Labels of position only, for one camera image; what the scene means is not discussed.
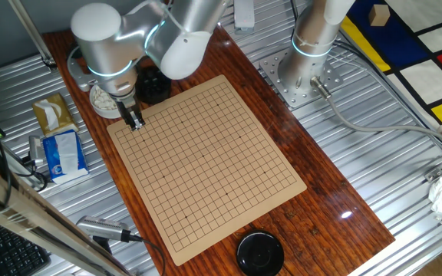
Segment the white robotic arm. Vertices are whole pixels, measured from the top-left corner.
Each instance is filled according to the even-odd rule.
[[[74,13],[71,30],[93,78],[117,101],[131,129],[144,125],[134,96],[135,62],[147,55],[170,79],[191,75],[226,1],[176,0],[169,10],[157,0],[146,0],[124,16],[107,4],[93,3]],[[75,78],[87,87],[84,79]]]

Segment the black bowl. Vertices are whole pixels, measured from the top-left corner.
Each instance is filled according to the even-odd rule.
[[[236,260],[248,276],[274,276],[284,264],[284,250],[272,234],[256,230],[242,238],[236,249]]]

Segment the wooden table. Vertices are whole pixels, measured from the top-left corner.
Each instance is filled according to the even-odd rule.
[[[108,135],[107,126],[117,120],[99,117],[88,100],[88,93],[81,92],[68,73],[65,58],[74,41],[72,34],[69,31],[44,34],[44,39],[139,233],[166,253],[166,275],[242,274],[236,264],[236,246],[243,233],[254,228],[269,231],[281,241],[285,263],[280,275],[347,275],[393,242],[393,236],[364,200],[235,42],[218,27],[199,69],[184,80],[173,81],[172,95],[224,74],[308,189],[177,267]],[[350,216],[341,217],[349,211]],[[160,256],[150,247],[149,251],[160,269]]]

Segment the tissue box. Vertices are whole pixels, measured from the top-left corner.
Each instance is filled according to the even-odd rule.
[[[88,174],[78,135],[69,130],[42,141],[52,181],[57,184]]]
[[[35,102],[31,107],[46,137],[67,130],[78,131],[78,125],[74,122],[68,105],[59,93]]]

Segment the gray cable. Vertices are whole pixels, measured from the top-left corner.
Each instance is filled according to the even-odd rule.
[[[353,130],[362,131],[362,132],[381,132],[381,131],[391,131],[391,130],[413,130],[418,131],[422,133],[426,133],[432,136],[435,136],[439,140],[442,140],[442,134],[439,134],[437,132],[434,132],[432,130],[428,130],[423,127],[418,126],[383,126],[383,127],[363,127],[363,126],[356,126],[353,123],[347,121],[342,114],[338,111],[337,107],[335,106],[334,100],[332,97],[329,97],[327,99],[328,104],[330,104],[330,107],[335,112],[335,115],[346,125],[347,127],[352,128]]]

